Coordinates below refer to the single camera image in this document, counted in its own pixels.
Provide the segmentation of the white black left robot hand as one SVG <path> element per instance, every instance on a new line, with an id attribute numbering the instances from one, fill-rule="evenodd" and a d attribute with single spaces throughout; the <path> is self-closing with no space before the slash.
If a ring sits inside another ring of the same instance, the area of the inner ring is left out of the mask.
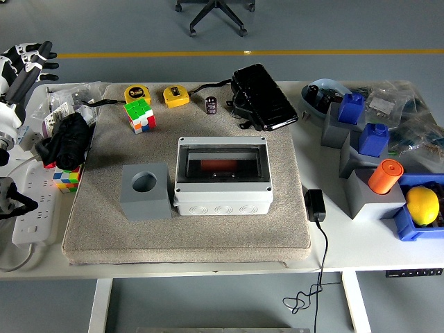
<path id="1" fill-rule="evenodd" d="M 21 43 L 1 53 L 1 125 L 16 130 L 25 120 L 24 99 L 34 83 L 58 79 L 46 69 L 57 69 L 52 62 L 57 53 L 52 43 Z"/>

